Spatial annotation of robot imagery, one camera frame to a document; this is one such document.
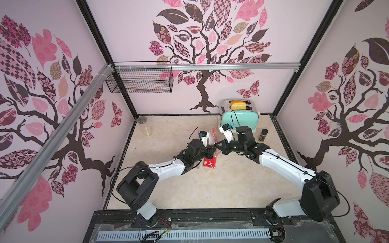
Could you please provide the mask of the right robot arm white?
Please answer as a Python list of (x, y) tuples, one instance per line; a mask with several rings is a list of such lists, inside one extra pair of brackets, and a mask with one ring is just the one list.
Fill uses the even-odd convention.
[(231, 152), (239, 153), (275, 171), (301, 191), (301, 196), (290, 199), (277, 198), (267, 205), (268, 222), (294, 216), (307, 216), (314, 221), (322, 222), (340, 204), (339, 193), (327, 172), (316, 172), (302, 167), (279, 155), (268, 145), (256, 142), (248, 126), (237, 127), (237, 139), (234, 138), (229, 124), (222, 125), (219, 130), (225, 139), (214, 145), (224, 155)]

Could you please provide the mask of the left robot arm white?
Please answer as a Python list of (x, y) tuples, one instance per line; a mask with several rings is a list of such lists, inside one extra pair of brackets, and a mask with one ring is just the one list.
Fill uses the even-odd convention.
[(215, 151), (214, 145), (193, 139), (168, 162), (156, 165), (138, 162), (116, 186), (116, 191), (132, 211), (140, 214), (146, 221), (156, 221), (158, 210), (150, 201), (156, 185), (189, 172), (203, 159), (212, 159)]

